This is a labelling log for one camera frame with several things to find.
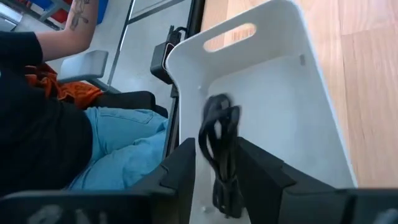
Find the orange fabric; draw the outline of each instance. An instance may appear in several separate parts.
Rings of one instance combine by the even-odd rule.
[[[38,67],[26,67],[25,75],[29,85],[43,88],[47,98],[57,97],[59,100],[74,103],[80,109],[86,109],[93,100],[102,95],[102,91],[83,82],[60,84],[57,73],[47,64]]]

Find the tattooed arm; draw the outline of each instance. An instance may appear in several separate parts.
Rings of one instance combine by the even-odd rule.
[[[65,30],[37,33],[43,61],[74,55],[86,50],[93,38],[99,0],[74,0]]]

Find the wooden floor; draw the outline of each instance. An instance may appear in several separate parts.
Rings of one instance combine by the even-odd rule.
[[[202,29],[267,0],[206,0]],[[296,0],[360,187],[398,187],[398,0]],[[240,29],[212,40],[228,45]]]

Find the blue jeans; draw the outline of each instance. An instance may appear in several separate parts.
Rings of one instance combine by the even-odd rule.
[[[121,190],[162,161],[167,119],[149,110],[88,108],[93,154],[70,190]]]

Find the power adapter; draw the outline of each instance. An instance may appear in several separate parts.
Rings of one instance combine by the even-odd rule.
[[[174,30],[174,26],[170,26],[166,42],[157,45],[152,56],[150,72],[166,84],[173,84],[173,80],[166,71],[166,59],[173,48],[181,42],[182,30],[187,31],[184,27],[178,27]]]

